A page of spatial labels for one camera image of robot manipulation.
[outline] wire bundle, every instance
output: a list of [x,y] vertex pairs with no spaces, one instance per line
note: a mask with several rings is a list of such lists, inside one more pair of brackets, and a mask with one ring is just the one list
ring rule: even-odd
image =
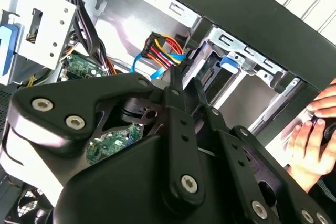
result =
[[[168,53],[164,48],[163,44],[169,45],[171,51],[176,54]],[[167,70],[171,65],[178,65],[185,58],[183,49],[180,44],[177,43],[175,39],[168,35],[160,35],[157,33],[152,33],[149,38],[145,41],[145,46],[140,54],[134,59],[133,65],[131,67],[131,72],[135,72],[135,63],[141,58],[149,58],[155,61],[161,66],[156,73],[154,73],[151,78],[155,79],[165,70]]]
[[69,0],[78,7],[74,21],[76,39],[83,45],[89,57],[106,71],[107,75],[117,74],[108,59],[105,45],[98,37],[97,31],[84,7],[83,0]]

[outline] red cable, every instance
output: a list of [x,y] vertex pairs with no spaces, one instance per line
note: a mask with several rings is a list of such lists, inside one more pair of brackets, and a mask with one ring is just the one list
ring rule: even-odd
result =
[[151,47],[151,50],[156,54],[156,56],[158,56],[165,64],[167,64],[168,66],[171,65],[171,63],[169,61],[167,61],[161,54],[160,52],[155,48],[155,47]]
[[183,52],[181,52],[180,48],[177,46],[177,44],[175,43],[175,41],[169,39],[169,38],[165,38],[166,39],[166,42],[171,45],[171,46],[174,46],[174,48],[180,53],[180,54],[183,54]]

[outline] yellow cable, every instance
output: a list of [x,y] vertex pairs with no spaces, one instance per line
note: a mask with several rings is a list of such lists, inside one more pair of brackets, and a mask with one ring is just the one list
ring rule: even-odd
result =
[[31,85],[33,85],[33,82],[34,82],[34,76],[31,76],[31,77],[29,78],[29,82],[28,82],[28,84],[27,84],[27,87],[30,87]]
[[172,41],[174,41],[174,42],[177,44],[177,46],[179,47],[179,49],[181,50],[181,52],[183,52],[182,47],[180,46],[179,43],[177,43],[177,41],[176,41],[173,37],[168,36],[168,35],[162,35],[162,36],[165,37],[165,38],[169,38],[169,39],[171,39]]
[[179,60],[174,59],[170,54],[168,54],[159,44],[158,40],[155,39],[155,44],[157,45],[157,47],[168,57],[170,58],[172,61],[174,61],[177,64],[180,64],[181,62]]

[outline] silver screw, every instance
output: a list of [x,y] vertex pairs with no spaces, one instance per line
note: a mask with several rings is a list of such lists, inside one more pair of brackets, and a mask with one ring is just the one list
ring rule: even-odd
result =
[[213,112],[215,115],[219,115],[219,111],[216,110],[215,108],[212,108],[211,110],[212,110],[212,112]]
[[183,177],[181,178],[181,183],[183,188],[186,189],[188,193],[194,194],[197,192],[197,182],[192,176],[183,175]]
[[325,219],[325,217],[319,212],[316,213],[316,216],[322,224],[329,224],[328,221]]
[[175,89],[172,90],[172,92],[176,95],[179,95],[180,93],[178,91],[176,91]]
[[144,86],[148,86],[148,83],[144,80],[139,79],[139,83]]
[[52,110],[54,105],[51,101],[44,98],[37,98],[32,101],[31,105],[35,110],[46,112]]
[[267,219],[267,211],[260,202],[256,200],[252,201],[252,208],[253,211],[257,214],[257,216],[259,216],[261,219],[263,220]]
[[304,216],[304,218],[306,219],[307,222],[313,224],[314,223],[314,219],[313,217],[310,215],[310,213],[308,213],[306,210],[301,210],[302,215]]
[[68,127],[75,129],[75,130],[80,130],[85,127],[84,119],[77,115],[71,115],[67,117],[65,122]]
[[242,132],[242,134],[243,134],[244,136],[248,136],[248,133],[246,132],[245,129],[240,129],[240,132]]

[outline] blue plastic clip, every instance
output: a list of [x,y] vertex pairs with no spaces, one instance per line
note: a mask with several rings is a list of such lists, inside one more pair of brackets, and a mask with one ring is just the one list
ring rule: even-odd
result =
[[222,58],[220,66],[233,74],[237,74],[239,70],[238,63],[231,60],[230,58],[227,58],[226,56]]
[[19,29],[11,24],[0,26],[0,75],[8,73]]

